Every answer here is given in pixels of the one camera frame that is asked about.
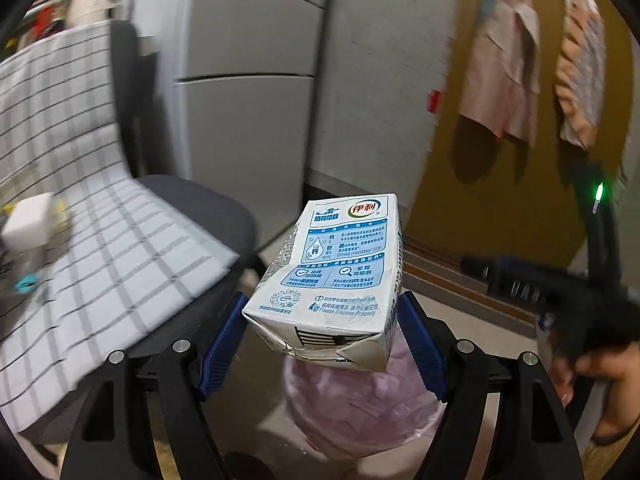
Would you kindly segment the person right hand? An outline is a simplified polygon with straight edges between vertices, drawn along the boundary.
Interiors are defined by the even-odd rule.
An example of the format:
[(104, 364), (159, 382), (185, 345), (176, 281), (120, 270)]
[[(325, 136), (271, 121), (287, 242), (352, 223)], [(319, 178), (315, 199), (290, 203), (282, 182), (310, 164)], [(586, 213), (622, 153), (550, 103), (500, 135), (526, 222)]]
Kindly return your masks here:
[(625, 350), (601, 350), (581, 356), (570, 364), (562, 356), (551, 360), (549, 376), (561, 403), (567, 406), (578, 375), (609, 380), (604, 410), (592, 435), (597, 444), (611, 444), (625, 437), (639, 419), (639, 344)]

